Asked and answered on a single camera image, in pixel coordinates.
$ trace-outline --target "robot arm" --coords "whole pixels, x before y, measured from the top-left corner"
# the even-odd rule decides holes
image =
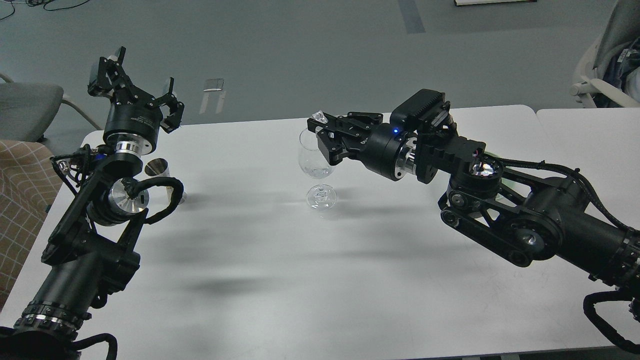
[[[111,99],[104,145],[51,158],[75,197],[42,254],[51,272],[13,328],[0,328],[2,358],[77,359],[78,350],[106,341],[107,359],[115,359],[112,335],[75,341],[77,332],[91,318],[88,308],[105,306],[108,295],[124,290],[140,267],[134,247],[143,225],[168,216],[182,197],[183,185],[176,178],[134,179],[142,170],[140,156],[155,150],[160,127],[167,133],[178,128],[184,105],[172,94],[173,79],[158,98],[135,87],[122,68],[124,53],[121,47],[117,58],[100,58],[89,84],[90,95]],[[167,117],[159,109],[163,105],[170,109]],[[173,193],[166,209],[147,217],[152,186],[171,186]],[[117,241],[101,236],[95,225],[124,222]]]
[[[398,106],[389,123],[382,114],[350,112],[333,117],[316,113],[307,120],[331,165],[343,158],[393,181],[406,173],[425,184],[438,170],[451,175],[438,201],[442,221],[516,266],[558,255],[618,289],[587,296],[584,310],[615,345],[640,354],[640,346],[622,338],[595,313],[597,302],[631,301],[640,321],[640,233],[622,224],[600,202],[579,169],[508,160],[484,152],[485,144],[459,136],[444,94],[420,90]],[[549,170],[545,179],[515,170]],[[529,187],[527,197],[502,184],[509,179]],[[496,201],[501,194],[510,204]],[[611,222],[585,214],[593,204]]]

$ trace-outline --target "white table panel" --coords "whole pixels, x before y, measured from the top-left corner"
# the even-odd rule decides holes
[[[530,108],[452,114],[460,134],[489,151],[562,160]],[[189,199],[143,229],[140,270],[92,311],[80,337],[114,334],[120,359],[411,359],[610,345],[582,314],[584,295],[608,287],[558,258],[517,268],[444,225],[436,200],[445,174],[394,183],[345,160],[325,179],[336,208],[312,211],[305,194],[317,181],[296,160],[304,127],[289,119],[161,134],[144,160],[166,158]],[[15,321],[47,275],[40,252],[70,200],[63,189],[0,323]],[[151,201],[164,207],[164,190]]]

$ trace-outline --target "white chair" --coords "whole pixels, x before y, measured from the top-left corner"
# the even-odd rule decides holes
[[[597,107],[593,100],[597,94],[603,94],[624,108],[640,107],[637,99],[602,80],[611,58],[638,37],[640,0],[618,0],[604,34],[596,39],[576,66],[571,95],[576,96],[585,108]]]

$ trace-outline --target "glass stem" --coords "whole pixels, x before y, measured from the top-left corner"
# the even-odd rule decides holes
[[[327,193],[323,185],[320,185],[320,187],[318,188],[315,198],[317,201],[326,201]]]

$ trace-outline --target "plaid fabric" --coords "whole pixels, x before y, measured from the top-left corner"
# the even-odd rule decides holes
[[[40,143],[0,140],[0,309],[60,189],[51,156]]]

